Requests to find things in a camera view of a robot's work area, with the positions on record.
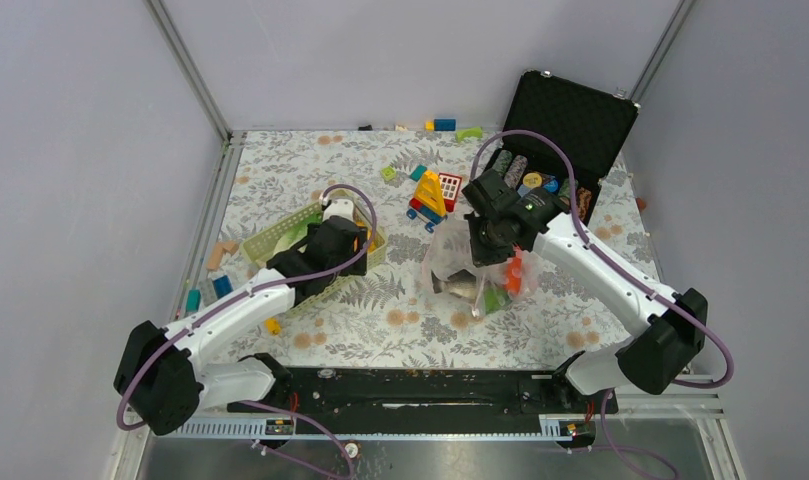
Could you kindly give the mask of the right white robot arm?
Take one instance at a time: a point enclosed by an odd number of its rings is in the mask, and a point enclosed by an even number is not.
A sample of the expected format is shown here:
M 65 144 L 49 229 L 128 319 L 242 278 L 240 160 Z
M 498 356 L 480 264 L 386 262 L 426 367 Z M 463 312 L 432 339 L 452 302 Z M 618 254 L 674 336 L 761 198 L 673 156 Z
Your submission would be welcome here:
M 517 250 L 533 253 L 582 283 L 629 334 L 620 343 L 576 354 L 558 368 L 562 378 L 553 396 L 563 410 L 577 412 L 594 393 L 624 385 L 659 395 L 703 348 L 703 332 L 679 312 L 704 323 L 704 296 L 651 281 L 635 285 L 640 271 L 577 224 L 556 195 L 540 187 L 519 195 L 493 170 L 462 193 L 473 208 L 465 219 L 476 266 L 497 265 Z

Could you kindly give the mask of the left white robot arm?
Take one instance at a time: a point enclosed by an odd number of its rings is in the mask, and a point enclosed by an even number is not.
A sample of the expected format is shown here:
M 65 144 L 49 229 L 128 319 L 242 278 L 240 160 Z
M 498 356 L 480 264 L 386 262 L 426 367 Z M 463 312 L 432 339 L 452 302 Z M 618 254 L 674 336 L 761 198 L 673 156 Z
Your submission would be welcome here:
M 320 221 L 243 286 L 164 327 L 145 321 L 131 331 L 113 381 L 122 398 L 121 429 L 146 426 L 166 435 L 206 408 L 255 400 L 276 411 L 287 404 L 291 387 L 263 355 L 233 364 L 212 360 L 253 326 L 320 295 L 338 278 L 365 274 L 375 226 L 356 222 L 348 197 L 321 205 Z

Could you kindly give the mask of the orange toy carrot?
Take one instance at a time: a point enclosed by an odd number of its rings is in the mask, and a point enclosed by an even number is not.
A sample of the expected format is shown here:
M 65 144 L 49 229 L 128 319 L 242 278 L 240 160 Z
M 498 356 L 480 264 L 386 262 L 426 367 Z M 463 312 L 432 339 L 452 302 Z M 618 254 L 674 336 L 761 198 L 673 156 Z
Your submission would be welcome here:
M 523 286 L 523 254 L 520 249 L 484 282 L 484 312 L 491 314 L 508 307 L 521 293 Z

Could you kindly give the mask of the grey toy fish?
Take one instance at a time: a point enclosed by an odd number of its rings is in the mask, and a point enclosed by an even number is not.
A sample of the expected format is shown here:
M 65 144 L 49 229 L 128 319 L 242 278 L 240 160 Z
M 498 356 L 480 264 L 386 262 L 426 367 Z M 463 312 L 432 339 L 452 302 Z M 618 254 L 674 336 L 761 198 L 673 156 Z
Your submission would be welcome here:
M 431 272 L 431 285 L 436 294 L 448 294 L 453 297 L 474 301 L 480 291 L 478 277 L 468 270 L 459 270 L 447 279 L 439 278 Z

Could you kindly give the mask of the clear pink dotted zip bag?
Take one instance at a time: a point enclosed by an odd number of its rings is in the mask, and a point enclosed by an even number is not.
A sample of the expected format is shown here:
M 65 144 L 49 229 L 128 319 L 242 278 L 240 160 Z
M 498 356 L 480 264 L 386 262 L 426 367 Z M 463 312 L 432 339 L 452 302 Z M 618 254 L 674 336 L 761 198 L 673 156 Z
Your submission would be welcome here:
M 512 303 L 534 293 L 537 288 L 537 276 L 543 267 L 543 261 L 538 257 L 523 251 L 522 254 L 524 268 L 522 293 Z M 497 265 L 476 267 L 472 262 L 468 224 L 463 220 L 446 220 L 435 227 L 432 240 L 421 263 L 420 285 L 426 293 L 444 300 L 455 300 L 460 304 L 466 304 L 474 316 L 482 317 L 488 315 L 484 312 L 483 304 L 484 282 L 508 260 Z M 451 274 L 463 269 L 475 274 L 479 279 L 480 291 L 476 300 L 459 299 L 448 294 L 433 292 L 431 272 L 434 272 L 439 278 L 447 279 Z

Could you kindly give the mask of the pale green toy cabbage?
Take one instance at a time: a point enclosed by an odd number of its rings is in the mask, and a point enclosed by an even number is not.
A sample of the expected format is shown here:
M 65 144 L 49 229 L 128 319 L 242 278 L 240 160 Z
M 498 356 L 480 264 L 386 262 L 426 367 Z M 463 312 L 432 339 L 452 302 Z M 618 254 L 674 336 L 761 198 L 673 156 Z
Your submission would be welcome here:
M 272 250 L 272 255 L 291 249 L 307 235 L 308 224 L 306 222 L 297 223 L 287 228 L 276 241 Z

